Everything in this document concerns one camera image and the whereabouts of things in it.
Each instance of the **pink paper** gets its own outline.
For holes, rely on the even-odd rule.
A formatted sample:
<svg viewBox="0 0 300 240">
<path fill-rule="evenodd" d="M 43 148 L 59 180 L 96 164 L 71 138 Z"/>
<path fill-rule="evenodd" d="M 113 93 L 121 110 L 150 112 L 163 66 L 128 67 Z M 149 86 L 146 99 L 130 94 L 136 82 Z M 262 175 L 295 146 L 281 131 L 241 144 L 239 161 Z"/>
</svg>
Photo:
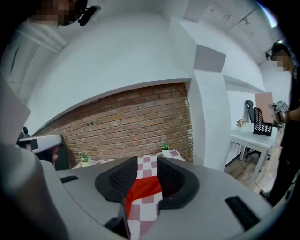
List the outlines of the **pink paper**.
<svg viewBox="0 0 300 240">
<path fill-rule="evenodd" d="M 274 119 L 272 115 L 274 114 L 273 109 L 268 107 L 268 105 L 273 104 L 273 96 L 271 92 L 256 93 L 255 94 L 255 105 L 262 111 L 262 118 L 264 122 L 273 123 Z"/>
</svg>

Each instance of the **wooden floor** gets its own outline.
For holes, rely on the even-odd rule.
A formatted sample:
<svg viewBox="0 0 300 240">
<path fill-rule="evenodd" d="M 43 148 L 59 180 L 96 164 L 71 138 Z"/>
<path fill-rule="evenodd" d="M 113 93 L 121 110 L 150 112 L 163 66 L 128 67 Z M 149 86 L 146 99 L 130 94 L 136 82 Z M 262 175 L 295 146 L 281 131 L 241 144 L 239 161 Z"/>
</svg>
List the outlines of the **wooden floor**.
<svg viewBox="0 0 300 240">
<path fill-rule="evenodd" d="M 280 143 L 281 143 L 282 135 L 283 135 L 283 130 L 281 129 L 277 132 L 276 143 L 269 152 L 269 154 L 271 155 L 270 160 L 265 162 L 264 167 L 262 168 L 261 172 L 258 173 L 258 176 L 255 179 L 259 187 L 266 191 L 272 189 L 274 180 L 276 178 L 278 159 L 281 151 Z M 226 166 L 224 170 L 226 173 L 233 176 L 236 180 L 238 180 L 243 185 L 246 185 L 251 177 L 247 169 L 252 174 L 259 159 L 258 154 L 250 155 L 246 159 L 245 156 L 247 153 L 248 152 L 245 152 L 244 157 L 241 161 L 239 159 L 235 159 L 228 166 Z M 249 187 L 249 189 L 251 189 L 256 193 L 259 193 L 260 192 L 259 187 L 253 182 Z"/>
</svg>

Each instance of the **black slot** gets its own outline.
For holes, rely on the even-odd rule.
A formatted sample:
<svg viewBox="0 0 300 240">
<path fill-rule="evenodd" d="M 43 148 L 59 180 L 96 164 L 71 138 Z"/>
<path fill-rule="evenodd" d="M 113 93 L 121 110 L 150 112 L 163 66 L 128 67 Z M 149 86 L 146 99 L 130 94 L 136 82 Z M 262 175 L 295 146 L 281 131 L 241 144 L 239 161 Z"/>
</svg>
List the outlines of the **black slot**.
<svg viewBox="0 0 300 240">
<path fill-rule="evenodd" d="M 75 175 L 72 175 L 72 176 L 67 176 L 67 177 L 64 177 L 64 178 L 60 178 L 60 181 L 61 181 L 61 183 L 66 183 L 66 182 L 74 181 L 76 179 L 78 179 L 78 177 L 76 177 Z"/>
<path fill-rule="evenodd" d="M 38 141 L 37 139 L 31 139 L 30 140 L 30 145 L 31 145 L 31 149 L 34 150 L 34 149 L 38 149 Z"/>
<path fill-rule="evenodd" d="M 245 230 L 249 230 L 259 222 L 257 216 L 247 207 L 239 197 L 229 197 L 225 202 L 242 224 Z"/>
</svg>

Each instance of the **black rubber pad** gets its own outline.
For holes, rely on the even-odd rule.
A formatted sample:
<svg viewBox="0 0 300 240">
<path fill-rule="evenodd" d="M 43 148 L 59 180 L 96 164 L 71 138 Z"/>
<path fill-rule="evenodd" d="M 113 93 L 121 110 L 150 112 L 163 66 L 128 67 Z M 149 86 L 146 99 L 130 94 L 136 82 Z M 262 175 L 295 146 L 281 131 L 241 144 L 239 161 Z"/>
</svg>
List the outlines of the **black rubber pad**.
<svg viewBox="0 0 300 240">
<path fill-rule="evenodd" d="M 158 210 L 183 208 L 199 190 L 198 178 L 189 170 L 176 165 L 172 158 L 157 158 L 157 177 L 163 194 Z"/>
<path fill-rule="evenodd" d="M 123 203 L 137 177 L 137 157 L 111 168 L 95 179 L 95 187 L 108 201 Z"/>
</svg>

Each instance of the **table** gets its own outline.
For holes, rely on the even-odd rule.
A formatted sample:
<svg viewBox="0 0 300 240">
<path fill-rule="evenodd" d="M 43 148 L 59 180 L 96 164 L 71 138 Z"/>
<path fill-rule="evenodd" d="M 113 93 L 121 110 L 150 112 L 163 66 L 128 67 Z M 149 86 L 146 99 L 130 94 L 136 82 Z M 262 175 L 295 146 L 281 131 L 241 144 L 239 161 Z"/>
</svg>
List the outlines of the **table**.
<svg viewBox="0 0 300 240">
<path fill-rule="evenodd" d="M 261 152 L 258 163 L 255 170 L 247 184 L 249 187 L 254 179 L 257 177 L 258 172 L 263 166 L 264 161 L 268 155 L 268 151 L 275 144 L 275 139 L 277 135 L 277 128 L 273 127 L 272 135 L 264 136 L 253 133 L 254 123 L 246 123 L 241 127 L 241 131 L 232 130 L 231 131 L 231 142 L 240 144 L 243 148 L 240 154 L 240 160 L 243 159 L 246 147 Z"/>
<path fill-rule="evenodd" d="M 170 150 L 172 158 L 185 161 L 180 153 L 176 150 Z M 157 176 L 158 156 L 162 153 L 149 154 L 138 157 L 137 159 L 137 179 Z M 92 160 L 91 165 L 104 164 L 109 160 Z M 82 167 L 81 163 L 73 168 Z M 131 240 L 138 240 L 142 237 L 154 224 L 158 217 L 158 203 L 163 199 L 162 193 L 157 193 L 152 196 L 134 200 L 131 204 L 130 214 L 128 216 L 128 226 L 131 233 Z"/>
</svg>

